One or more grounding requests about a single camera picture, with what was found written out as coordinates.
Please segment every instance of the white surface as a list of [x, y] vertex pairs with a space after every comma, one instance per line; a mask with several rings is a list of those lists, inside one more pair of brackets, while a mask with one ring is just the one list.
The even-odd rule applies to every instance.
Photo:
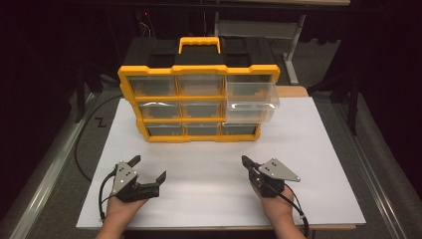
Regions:
[[[312, 98], [281, 98], [280, 109], [263, 124], [257, 141], [185, 143], [145, 142], [132, 108], [121, 100], [77, 227], [102, 226], [100, 185], [116, 163], [138, 154], [138, 181], [153, 182], [164, 170], [167, 179], [160, 196], [137, 213], [132, 229], [269, 226], [242, 165], [243, 154], [260, 163], [276, 157], [301, 178], [288, 185], [310, 225], [365, 223]], [[297, 213], [295, 221], [303, 224]]]

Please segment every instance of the black wire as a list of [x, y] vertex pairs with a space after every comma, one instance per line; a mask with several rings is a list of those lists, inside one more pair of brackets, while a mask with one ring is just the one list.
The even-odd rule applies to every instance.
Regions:
[[146, 19], [147, 19], [147, 20], [148, 20], [148, 22], [149, 22], [149, 26], [151, 26], [152, 36], [153, 36], [154, 38], [156, 38], [156, 37], [155, 37], [154, 27], [152, 26], [152, 22], [151, 22], [151, 20], [149, 19], [149, 16], [148, 16], [147, 14], [145, 14], [145, 17], [146, 17]]
[[310, 224], [305, 216], [302, 217], [302, 220], [304, 221], [304, 235], [308, 238], [308, 235], [310, 235]]
[[102, 201], [102, 205], [105, 203], [105, 201], [109, 200], [109, 199], [110, 199], [110, 198], [112, 198], [112, 197], [114, 197], [114, 195], [112, 195], [112, 196], [109, 196], [109, 197], [105, 198], [105, 199]]
[[289, 187], [287, 184], [285, 184], [285, 186], [286, 186], [286, 187], [288, 187], [288, 188], [291, 190], [291, 192], [292, 192], [293, 196], [295, 197], [295, 199], [296, 199], [296, 201], [297, 201], [297, 203], [298, 203], [299, 208], [301, 208], [301, 211], [302, 211], [301, 204], [299, 203], [298, 197], [296, 196], [295, 192], [294, 192], [294, 191], [292, 190], [292, 188], [291, 188], [291, 187]]
[[100, 186], [100, 193], [99, 193], [99, 210], [100, 210], [100, 218], [102, 219], [102, 221], [104, 221], [106, 219], [106, 214], [103, 211], [103, 189], [105, 188], [106, 182], [113, 176], [115, 176], [115, 172], [117, 171], [117, 167], [109, 174], [106, 176], [106, 178], [103, 180], [102, 185]]
[[279, 196], [283, 199], [285, 199], [285, 201], [287, 201], [289, 204], [291, 204], [293, 207], [295, 207], [295, 209], [299, 212], [299, 214], [301, 214], [302, 210], [301, 208], [299, 208], [293, 201], [291, 201], [289, 198], [287, 198], [285, 195], [283, 194], [279, 194]]
[[108, 99], [107, 101], [105, 101], [105, 102], [103, 102], [103, 103], [101, 103], [98, 107], [96, 107], [96, 109], [90, 114], [90, 116], [88, 117], [88, 119], [87, 119], [87, 121], [85, 122], [85, 124], [84, 124], [84, 126], [82, 127], [82, 129], [81, 129], [81, 131], [80, 131], [80, 133], [79, 133], [79, 135], [78, 135], [78, 137], [77, 137], [77, 140], [76, 140], [76, 143], [75, 143], [75, 147], [74, 147], [74, 158], [75, 158], [75, 163], [77, 164], [77, 167], [78, 167], [78, 170], [80, 171], [80, 173], [82, 174], [82, 176], [86, 179], [86, 180], [88, 180], [89, 182], [92, 182], [93, 180], [90, 178], [90, 177], [88, 177], [87, 176], [87, 174], [84, 172], [84, 170], [82, 169], [82, 167], [81, 167], [81, 165], [79, 164], [79, 160], [78, 160], [78, 146], [79, 146], [79, 143], [80, 143], [80, 141], [81, 141], [81, 137], [82, 137], [82, 134], [83, 134], [83, 132], [84, 132], [84, 130], [85, 130], [85, 128], [87, 127], [87, 124], [88, 124], [88, 122], [90, 121], [90, 119], [93, 117], [93, 115], [103, 106], [103, 105], [105, 105], [105, 104], [107, 104], [107, 103], [109, 103], [109, 102], [111, 102], [112, 100], [115, 100], [115, 99], [118, 99], [118, 98], [121, 98], [122, 97], [122, 95], [118, 95], [118, 96], [116, 96], [116, 97], [113, 97], [113, 98], [111, 98], [111, 99]]

